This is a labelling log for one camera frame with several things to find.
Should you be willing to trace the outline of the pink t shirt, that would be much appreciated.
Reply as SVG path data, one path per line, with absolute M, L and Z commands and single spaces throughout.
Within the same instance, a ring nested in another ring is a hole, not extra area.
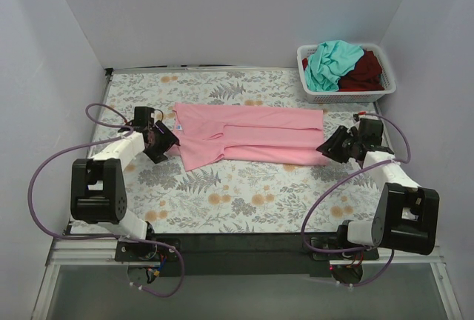
M 177 103 L 173 132 L 184 169 L 221 160 L 302 166 L 326 165 L 321 110 L 289 107 Z

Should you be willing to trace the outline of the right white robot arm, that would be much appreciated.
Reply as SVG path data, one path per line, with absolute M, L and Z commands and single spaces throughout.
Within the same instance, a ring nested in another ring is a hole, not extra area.
M 355 125 L 340 126 L 316 148 L 338 163 L 356 161 L 368 172 L 381 191 L 370 221 L 345 220 L 336 231 L 335 249 L 351 259 L 365 248 L 389 248 L 406 253 L 429 255 L 435 247 L 440 197 L 437 191 L 420 186 L 402 169 L 401 160 L 382 144 L 384 123 L 372 113 L 357 113 Z

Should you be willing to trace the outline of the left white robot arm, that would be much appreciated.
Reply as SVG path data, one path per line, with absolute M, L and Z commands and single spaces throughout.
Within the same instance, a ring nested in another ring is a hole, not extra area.
M 171 147 L 179 145 L 156 112 L 152 107 L 135 107 L 133 119 L 119 129 L 118 139 L 89 159 L 75 160 L 71 175 L 73 219 L 135 239 L 132 251 L 143 261 L 157 254 L 158 244 L 148 236 L 152 227 L 128 209 L 123 172 L 142 153 L 158 164 L 167 160 L 165 153 Z

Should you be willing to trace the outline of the dark red t shirt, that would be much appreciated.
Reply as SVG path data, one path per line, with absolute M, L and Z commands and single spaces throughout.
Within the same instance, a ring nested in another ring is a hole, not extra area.
M 303 59 L 303 68 L 307 66 L 307 58 Z M 339 80 L 340 92 L 383 90 L 381 86 L 381 65 L 374 53 L 364 50 L 364 55 L 356 63 L 353 71 Z

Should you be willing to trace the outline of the white plastic basket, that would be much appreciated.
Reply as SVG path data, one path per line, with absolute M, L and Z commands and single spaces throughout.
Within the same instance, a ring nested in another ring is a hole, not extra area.
M 381 65 L 381 86 L 383 90 L 374 91 L 355 91 L 355 92 L 313 92 L 308 89 L 304 76 L 303 59 L 312 55 L 318 47 L 318 44 L 308 44 L 300 46 L 296 51 L 299 78 L 303 87 L 306 100 L 314 104 L 336 104 L 336 103 L 373 103 L 387 94 L 394 93 L 396 90 L 396 80 L 391 64 L 384 51 L 373 43 L 356 43 L 363 49 L 371 51 Z

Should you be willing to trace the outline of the floral table mat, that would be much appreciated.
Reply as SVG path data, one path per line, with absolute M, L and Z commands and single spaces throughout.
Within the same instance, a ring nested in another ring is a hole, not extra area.
M 95 139 L 113 135 L 118 114 L 158 110 L 173 126 L 175 103 L 309 108 L 296 70 L 114 73 Z M 354 162 L 322 167 L 219 161 L 186 172 L 181 158 L 138 156 L 124 171 L 129 208 L 158 233 L 334 231 L 369 220 L 380 190 Z

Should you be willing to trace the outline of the teal t shirt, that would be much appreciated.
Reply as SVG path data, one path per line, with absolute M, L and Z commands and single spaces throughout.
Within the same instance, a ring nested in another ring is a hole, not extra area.
M 338 91 L 339 80 L 354 70 L 363 55 L 360 45 L 342 40 L 319 44 L 316 51 L 307 57 L 304 69 L 308 89 L 317 93 Z

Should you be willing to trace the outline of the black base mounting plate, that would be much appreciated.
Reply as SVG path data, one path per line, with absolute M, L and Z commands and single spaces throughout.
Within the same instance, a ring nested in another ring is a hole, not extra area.
M 303 274 L 330 277 L 330 262 L 349 263 L 347 254 L 316 253 L 300 233 L 154 233 L 147 237 L 169 245 L 120 241 L 114 260 L 141 267 L 164 261 L 161 277 L 178 277 L 179 251 L 187 276 Z

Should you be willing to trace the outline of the aluminium frame rail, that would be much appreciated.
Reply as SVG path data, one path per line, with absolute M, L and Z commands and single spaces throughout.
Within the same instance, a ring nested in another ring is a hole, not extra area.
M 115 239 L 54 241 L 47 257 L 44 275 L 31 319 L 46 319 L 61 266 L 104 266 L 113 263 Z

